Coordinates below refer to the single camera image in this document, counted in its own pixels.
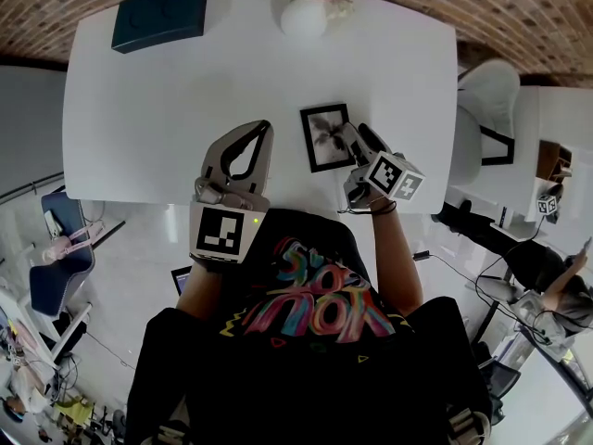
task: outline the white desk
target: white desk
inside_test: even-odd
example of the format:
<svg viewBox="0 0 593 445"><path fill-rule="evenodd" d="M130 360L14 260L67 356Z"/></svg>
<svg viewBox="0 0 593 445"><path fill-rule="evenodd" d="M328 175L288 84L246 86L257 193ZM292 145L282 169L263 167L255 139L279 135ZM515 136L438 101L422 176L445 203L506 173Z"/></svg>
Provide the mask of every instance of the white desk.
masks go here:
<svg viewBox="0 0 593 445"><path fill-rule="evenodd" d="M317 42L285 36L286 0L208 0L205 34L128 55L113 51L112 7L80 22L63 118L70 197L189 204L209 145L269 120L265 195L274 207L335 210L350 169L312 174L299 111L347 103L426 175L402 212L439 212L457 97L455 31L381 0L353 0Z"/></svg>

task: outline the chair leg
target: chair leg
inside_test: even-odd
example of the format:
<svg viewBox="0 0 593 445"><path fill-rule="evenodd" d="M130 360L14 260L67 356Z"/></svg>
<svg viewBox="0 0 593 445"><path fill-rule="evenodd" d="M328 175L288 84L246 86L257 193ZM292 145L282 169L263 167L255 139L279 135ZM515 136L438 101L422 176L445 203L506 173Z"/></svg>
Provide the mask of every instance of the chair leg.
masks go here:
<svg viewBox="0 0 593 445"><path fill-rule="evenodd" d="M69 327L66 328L64 334L60 337L56 345L52 348L52 359L54 361L56 360L57 355L62 351L62 348L64 348L64 346L66 345L66 342L72 336L72 333L74 333L74 330L77 328L77 326L81 323L82 319L92 308L93 305L87 303L86 306L81 311L79 311L79 313L74 317Z"/></svg>

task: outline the white chair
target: white chair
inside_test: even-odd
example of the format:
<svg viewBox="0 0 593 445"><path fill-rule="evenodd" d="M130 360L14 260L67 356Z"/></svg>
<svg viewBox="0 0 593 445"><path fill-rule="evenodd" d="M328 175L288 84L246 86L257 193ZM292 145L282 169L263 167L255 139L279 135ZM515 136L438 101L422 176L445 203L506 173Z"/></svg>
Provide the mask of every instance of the white chair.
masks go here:
<svg viewBox="0 0 593 445"><path fill-rule="evenodd" d="M515 68L502 59L460 76L449 184L470 184L483 166L513 162L512 112L520 85Z"/></svg>

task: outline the brick wall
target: brick wall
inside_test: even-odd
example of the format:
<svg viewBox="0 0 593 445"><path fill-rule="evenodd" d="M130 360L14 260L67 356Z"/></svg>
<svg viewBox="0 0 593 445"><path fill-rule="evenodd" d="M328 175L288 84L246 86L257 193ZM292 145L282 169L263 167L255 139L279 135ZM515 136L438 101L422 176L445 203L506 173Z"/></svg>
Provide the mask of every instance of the brick wall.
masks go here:
<svg viewBox="0 0 593 445"><path fill-rule="evenodd" d="M67 61L77 22L119 1L0 0L0 55ZM473 43L462 48L485 48L521 73L593 86L593 0L389 1L454 25Z"/></svg>

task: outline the white vase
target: white vase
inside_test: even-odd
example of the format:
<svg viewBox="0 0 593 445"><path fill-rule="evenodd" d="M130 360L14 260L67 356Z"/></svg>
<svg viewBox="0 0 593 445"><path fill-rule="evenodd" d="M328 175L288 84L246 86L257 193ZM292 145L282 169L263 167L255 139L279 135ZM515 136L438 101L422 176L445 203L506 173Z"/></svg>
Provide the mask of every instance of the white vase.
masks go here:
<svg viewBox="0 0 593 445"><path fill-rule="evenodd" d="M291 0L280 17L280 27L299 40L321 37L327 27L325 0Z"/></svg>

